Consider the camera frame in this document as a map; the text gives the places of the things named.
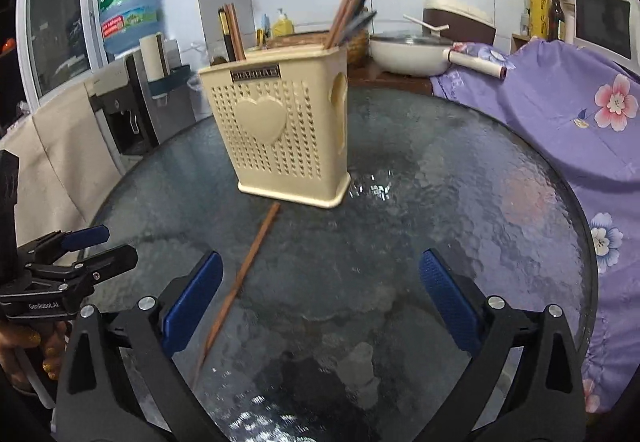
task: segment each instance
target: door frame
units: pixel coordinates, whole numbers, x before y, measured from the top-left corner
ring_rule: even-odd
[[[80,0],[84,44],[90,69],[54,88],[40,98],[38,97],[38,88],[36,85],[35,65],[31,60],[29,50],[28,36],[30,29],[28,25],[30,21],[30,0],[16,0],[15,26],[18,62],[20,64],[20,75],[22,76],[24,93],[32,114],[35,113],[42,104],[45,104],[57,94],[60,94],[60,92],[65,91],[69,86],[88,80],[91,78],[93,72],[107,64],[107,57],[102,42],[102,33],[99,31],[100,21],[97,16],[97,7],[98,0]]]

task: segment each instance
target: purple tablecloth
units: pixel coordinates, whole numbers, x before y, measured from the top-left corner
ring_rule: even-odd
[[[586,407],[607,411],[640,362],[640,84],[584,48],[533,40],[505,57],[504,82],[464,68],[432,78],[436,96],[497,118],[561,171],[590,221],[598,260],[596,322],[582,368]]]

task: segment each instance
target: human hand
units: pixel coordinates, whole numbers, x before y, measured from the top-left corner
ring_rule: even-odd
[[[40,328],[40,330],[49,333],[45,335],[30,327],[0,321],[0,366],[9,382],[20,390],[31,390],[31,384],[18,364],[15,348],[26,350],[39,346],[44,355],[43,370],[52,380],[56,380],[60,374],[66,348],[66,324],[56,323],[53,329]]]

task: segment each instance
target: heart-shaped emboss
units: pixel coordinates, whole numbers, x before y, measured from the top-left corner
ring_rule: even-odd
[[[244,130],[263,144],[273,144],[287,124],[287,111],[270,96],[258,100],[244,98],[236,104],[236,120]]]

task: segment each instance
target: textured glass tabletop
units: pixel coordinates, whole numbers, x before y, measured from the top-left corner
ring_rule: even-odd
[[[566,312],[580,348],[595,312],[590,235],[572,193],[526,143],[446,100],[350,89],[344,202],[283,203],[195,394],[231,440],[410,441],[460,378],[457,349],[418,277],[436,247],[452,269],[512,306]],[[204,338],[271,202],[238,191],[209,118],[146,158],[96,218],[107,247],[130,243],[138,267],[98,285],[101,311],[158,295],[211,248],[223,284],[188,348]],[[495,416],[518,354],[481,419]],[[127,355],[127,363],[135,361]],[[143,384],[146,414],[162,424]]]

